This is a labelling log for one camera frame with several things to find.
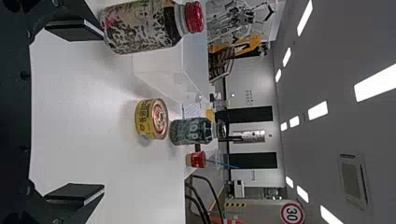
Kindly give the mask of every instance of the ceiling light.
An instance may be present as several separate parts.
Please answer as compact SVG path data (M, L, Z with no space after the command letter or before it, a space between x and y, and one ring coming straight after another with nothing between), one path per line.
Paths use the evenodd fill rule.
M300 195L300 197L302 199L304 199L304 201L309 203L308 193L304 189L302 189L300 186L297 186L297 193L298 193L298 195Z
M278 82L280 80L280 77L282 77L282 70L277 70L276 76L275 76L275 82Z
M291 187L292 189L294 189L294 182L292 179L290 179L290 177L286 176L286 183L289 185L289 187Z
M325 207L322 205L320 206L320 214L322 218L327 221L329 224L344 224L340 219L335 217L329 210L327 210Z
M308 5L306 5L305 11L303 16L301 17L300 23L298 23L297 26L297 35L300 36L301 33L303 32L303 29L308 22L309 17L311 16L312 10L314 8L312 7L312 0L309 0Z
M396 88L396 64L355 85L358 102Z
M308 117L309 117L309 120L312 120L312 119L317 119L319 117L327 115L328 113L329 113L329 111L327 109L327 102L324 101L324 102L310 108L308 110Z
M286 131L288 129L288 123L284 122L280 125L280 131Z
M298 126L300 124L300 118L298 116L290 119L290 127L294 128L295 126Z
M286 67L286 65L289 62L289 58L291 56L291 49L288 48L288 50L286 51L285 57L283 58L283 66Z

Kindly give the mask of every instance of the black bracket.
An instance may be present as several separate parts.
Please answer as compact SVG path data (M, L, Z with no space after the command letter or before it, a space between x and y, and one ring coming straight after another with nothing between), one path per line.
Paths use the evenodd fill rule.
M84 18L98 30L102 29L83 0L0 1L0 26L4 30L0 36L1 223L58 224L56 220L72 220L63 218L59 215L61 213L68 213L64 217L75 218L76 222L73 223L85 223L84 218L88 219L94 207L103 198L102 193L91 203L80 203L71 209L70 206L47 202L29 180L32 145L32 72L29 46L34 42L35 36L50 21L59 20L60 15ZM88 186L92 192L99 188L84 186ZM77 191L85 189L80 185L67 185L64 188L66 191L72 190L69 195L76 195Z

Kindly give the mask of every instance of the air conditioning vent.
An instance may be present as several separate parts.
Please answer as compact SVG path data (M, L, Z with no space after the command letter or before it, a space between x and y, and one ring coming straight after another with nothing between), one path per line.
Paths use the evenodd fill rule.
M362 155L340 154L339 169L346 199L365 210L369 206L370 197Z

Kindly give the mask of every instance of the cable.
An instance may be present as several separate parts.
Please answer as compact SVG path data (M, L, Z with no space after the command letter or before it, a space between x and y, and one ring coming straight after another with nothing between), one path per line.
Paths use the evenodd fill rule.
M200 216L201 216L202 222L203 222L204 224L209 224L209 223L206 222L206 219L205 219L205 216L204 216L204 212L202 211L202 209L201 209L201 207L199 206L198 202L197 202L194 198L192 198L191 196L189 196L189 195L184 195L184 198L185 198L185 199L188 199L188 200L190 200L190 201L192 201L192 202L195 204L195 206L197 207L198 212L199 212L199 214L200 214Z
M219 198L218 198L218 195L216 195L216 192L212 186L212 183L210 183L209 179L207 179L206 177L200 176L200 175L193 175L192 177L202 179L202 180L206 181L206 183L209 185L210 190L212 191L212 194L215 197L216 205L219 210L219 214L220 214L220 218L221 218L221 224L224 224L224 216L223 216L221 208L220 208Z
M210 223L211 221L210 221L209 214L207 213L207 210L205 208L204 202L202 201L201 197L199 196L197 189L193 185L191 185L189 183L185 183L184 185L187 188L192 189L192 192L194 192L194 194L195 194L195 198L197 198L198 203L201 205L202 209L204 210L204 215L205 215L205 218L206 218L207 222Z

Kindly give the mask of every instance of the speed limit sign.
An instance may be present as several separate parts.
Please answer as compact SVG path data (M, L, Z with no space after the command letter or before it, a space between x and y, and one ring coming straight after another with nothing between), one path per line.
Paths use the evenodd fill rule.
M305 220L303 208L297 203L286 203L280 209L280 216L285 224L302 224Z

